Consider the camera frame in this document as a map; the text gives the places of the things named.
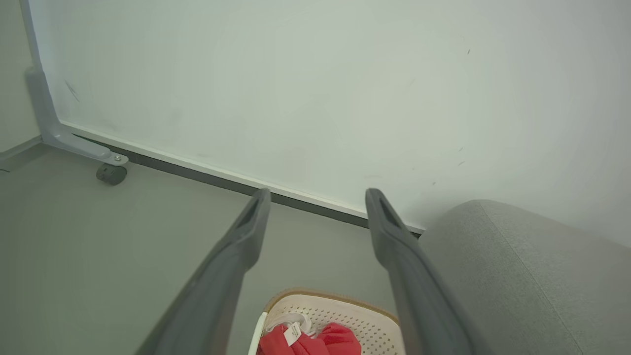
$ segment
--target caster wheel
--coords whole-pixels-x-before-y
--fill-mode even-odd
[[[122,166],[103,164],[97,170],[97,179],[112,186],[120,184],[125,180],[125,176],[127,176],[127,169]]]

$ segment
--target gray fabric cushion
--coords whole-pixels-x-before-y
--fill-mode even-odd
[[[488,200],[418,242],[498,354],[631,353],[629,248]]]

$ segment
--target basket rim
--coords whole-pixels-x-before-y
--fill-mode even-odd
[[[359,300],[357,298],[354,298],[354,297],[351,297],[351,296],[346,296],[346,295],[343,295],[343,294],[338,294],[338,293],[333,293],[333,292],[318,291],[318,290],[308,289],[308,288],[304,288],[304,287],[294,287],[294,288],[282,290],[281,292],[276,294],[274,297],[272,297],[272,299],[269,300],[269,302],[265,305],[265,308],[263,309],[263,312],[269,313],[271,311],[271,309],[276,305],[276,303],[278,303],[281,299],[283,299],[285,297],[288,297],[288,296],[299,295],[299,294],[305,295],[305,296],[315,296],[315,297],[321,297],[321,298],[328,298],[328,299],[333,299],[335,301],[341,301],[341,302],[354,304],[355,306],[366,308],[366,309],[371,310],[373,312],[376,312],[376,313],[379,313],[381,315],[384,315],[384,316],[390,318],[398,327],[400,327],[399,319],[395,315],[393,315],[392,313],[384,310],[383,308],[377,307],[377,306],[375,306],[373,304],[361,301],[361,300]]]

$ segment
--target whiteboard bottom ledge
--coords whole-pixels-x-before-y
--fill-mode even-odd
[[[361,217],[364,219],[368,218],[368,215],[366,214],[366,212],[363,212],[361,210],[357,210],[355,208],[351,208],[348,206],[344,206],[341,203],[338,203],[335,201],[327,200],[324,198],[320,198],[318,196],[310,195],[308,193],[304,193],[301,191],[293,190],[293,189],[279,186],[276,184],[268,183],[266,181],[254,179],[252,177],[237,174],[235,172],[231,172],[228,170],[213,167],[211,165],[204,164],[202,162],[197,162],[192,159],[179,157],[171,153],[163,152],[158,149],[154,149],[151,147],[147,147],[145,145],[133,143],[131,141],[114,137],[106,133],[95,131],[94,129],[83,127],[72,122],[61,121],[61,123],[68,126],[70,128],[70,131],[76,135],[84,136],[92,140],[96,140],[96,141],[100,141],[109,145],[113,145],[115,147],[128,150],[130,152],[142,154],[150,158],[162,160],[164,162],[179,165],[181,167],[185,167],[185,168],[192,169],[195,171],[203,172],[205,174],[217,176],[219,178],[230,180],[235,183],[240,183],[240,184],[252,186],[255,188],[267,188],[273,193],[276,193],[285,197],[289,197],[289,198],[294,198],[296,200],[300,200],[303,202],[312,203],[320,207],[330,208],[331,210],[343,212],[345,214],[354,215],[354,216]],[[424,228],[422,227],[411,226],[409,224],[406,224],[406,225],[408,226],[408,229],[411,232],[421,234],[424,231]]]

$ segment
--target label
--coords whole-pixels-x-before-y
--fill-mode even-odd
[[[287,330],[285,330],[285,340],[287,340],[287,345],[292,346],[293,343],[298,340],[298,338],[302,335],[302,331],[300,330],[300,325],[298,322],[292,324]]]

